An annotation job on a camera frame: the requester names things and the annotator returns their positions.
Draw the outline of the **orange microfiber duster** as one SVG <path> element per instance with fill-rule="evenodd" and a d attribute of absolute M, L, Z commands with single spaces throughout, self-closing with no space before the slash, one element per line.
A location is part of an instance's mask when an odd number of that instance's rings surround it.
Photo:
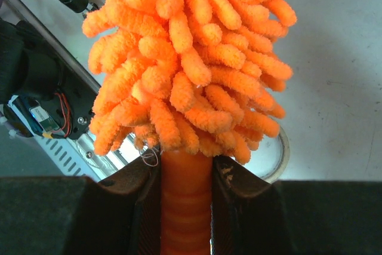
<path fill-rule="evenodd" d="M 273 44 L 295 25 L 285 0 L 106 0 L 82 25 L 88 65 L 106 75 L 93 104 L 94 151 L 129 134 L 160 148 L 160 254 L 209 254 L 211 170 L 218 155 L 250 161 L 276 137 L 272 96 L 292 77 Z"/>

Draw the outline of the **clear tape roll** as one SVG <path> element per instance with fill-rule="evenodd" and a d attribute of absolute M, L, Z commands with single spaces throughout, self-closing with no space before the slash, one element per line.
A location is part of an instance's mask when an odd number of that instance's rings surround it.
<path fill-rule="evenodd" d="M 266 138 L 256 152 L 256 175 L 268 183 L 277 181 L 290 159 L 290 146 L 286 132 L 280 127 L 277 138 Z"/>

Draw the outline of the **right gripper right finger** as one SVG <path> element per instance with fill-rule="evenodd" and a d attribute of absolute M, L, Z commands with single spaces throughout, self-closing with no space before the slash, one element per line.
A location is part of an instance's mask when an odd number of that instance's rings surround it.
<path fill-rule="evenodd" d="M 212 168 L 214 254 L 380 254 L 381 183 L 267 183 L 227 156 Z"/>

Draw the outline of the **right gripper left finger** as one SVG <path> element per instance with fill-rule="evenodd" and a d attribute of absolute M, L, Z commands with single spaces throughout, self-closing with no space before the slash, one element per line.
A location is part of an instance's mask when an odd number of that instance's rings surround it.
<path fill-rule="evenodd" d="M 2 254 L 159 254 L 161 169 L 1 179 Z"/>

